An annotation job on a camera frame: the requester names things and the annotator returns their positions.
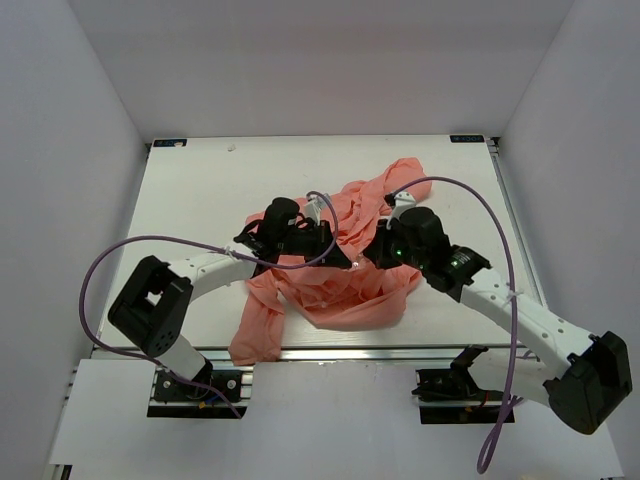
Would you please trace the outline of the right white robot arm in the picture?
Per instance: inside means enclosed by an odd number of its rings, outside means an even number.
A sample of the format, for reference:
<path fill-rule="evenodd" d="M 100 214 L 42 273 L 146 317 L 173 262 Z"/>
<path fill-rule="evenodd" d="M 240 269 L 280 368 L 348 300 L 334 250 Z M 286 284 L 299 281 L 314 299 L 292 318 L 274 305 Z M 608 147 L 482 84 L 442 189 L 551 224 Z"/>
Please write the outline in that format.
<path fill-rule="evenodd" d="M 499 390 L 549 407 L 574 431 L 591 435 L 632 391 L 628 348 L 611 331 L 595 335 L 518 295 L 490 262 L 451 243 L 427 207 L 408 208 L 378 222 L 364 255 L 380 269 L 408 266 L 427 284 L 515 335 L 540 359 L 535 365 L 510 354 L 469 347 L 452 363 L 453 390 L 472 399 Z"/>

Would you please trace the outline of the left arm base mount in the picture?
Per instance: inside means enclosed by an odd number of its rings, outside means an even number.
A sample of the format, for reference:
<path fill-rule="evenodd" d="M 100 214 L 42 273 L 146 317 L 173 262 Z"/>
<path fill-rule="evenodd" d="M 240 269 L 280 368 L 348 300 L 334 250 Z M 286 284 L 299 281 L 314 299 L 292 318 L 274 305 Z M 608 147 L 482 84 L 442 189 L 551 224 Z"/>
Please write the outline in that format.
<path fill-rule="evenodd" d="M 164 367 L 154 373 L 148 418 L 239 420 L 247 411 L 253 368 L 214 361 L 208 388 L 177 381 Z"/>

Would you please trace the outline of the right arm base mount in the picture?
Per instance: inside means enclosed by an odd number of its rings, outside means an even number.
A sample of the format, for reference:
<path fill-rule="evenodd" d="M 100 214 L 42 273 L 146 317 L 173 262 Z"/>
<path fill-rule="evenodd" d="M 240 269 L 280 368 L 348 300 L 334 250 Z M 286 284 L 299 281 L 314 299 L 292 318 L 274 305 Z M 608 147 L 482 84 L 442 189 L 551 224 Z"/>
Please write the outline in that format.
<path fill-rule="evenodd" d="M 485 390 L 472 379 L 470 367 L 489 349 L 466 347 L 446 368 L 416 371 L 417 400 L 422 425 L 493 424 L 499 418 L 503 392 Z"/>

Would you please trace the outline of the salmon pink jacket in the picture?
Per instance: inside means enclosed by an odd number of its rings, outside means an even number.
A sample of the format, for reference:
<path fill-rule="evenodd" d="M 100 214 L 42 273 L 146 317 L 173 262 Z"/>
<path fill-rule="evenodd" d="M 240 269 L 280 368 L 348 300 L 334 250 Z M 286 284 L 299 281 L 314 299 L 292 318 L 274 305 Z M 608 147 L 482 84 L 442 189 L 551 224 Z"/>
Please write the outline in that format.
<path fill-rule="evenodd" d="M 337 244 L 354 268 L 303 267 L 301 258 L 287 257 L 281 261 L 283 269 L 270 269 L 247 281 L 241 322 L 228 348 L 233 363 L 246 366 L 279 359 L 287 305 L 320 329 L 361 331 L 396 324 L 422 277 L 407 266 L 379 270 L 363 252 L 377 223 L 391 212 L 384 196 L 414 181 L 410 194 L 425 200 L 431 185 L 424 175 L 417 158 L 400 158 L 379 176 L 350 182 L 333 194 L 334 209 L 322 217 L 337 223 Z"/>

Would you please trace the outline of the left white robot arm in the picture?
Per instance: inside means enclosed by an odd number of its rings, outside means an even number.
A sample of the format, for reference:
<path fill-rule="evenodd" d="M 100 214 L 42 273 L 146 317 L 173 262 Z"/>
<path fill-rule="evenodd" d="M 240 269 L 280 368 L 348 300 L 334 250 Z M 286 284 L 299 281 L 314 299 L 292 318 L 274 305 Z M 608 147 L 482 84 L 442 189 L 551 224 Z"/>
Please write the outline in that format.
<path fill-rule="evenodd" d="M 108 321 L 175 375 L 188 398 L 202 398 L 211 387 L 212 365 L 181 333 L 189 306 L 223 286 L 283 269 L 283 256 L 303 258 L 304 267 L 350 268 L 337 244 L 338 218 L 322 217 L 334 210 L 329 197 L 315 191 L 305 205 L 277 197 L 225 247 L 207 246 L 201 255 L 172 262 L 147 256 L 116 296 Z"/>

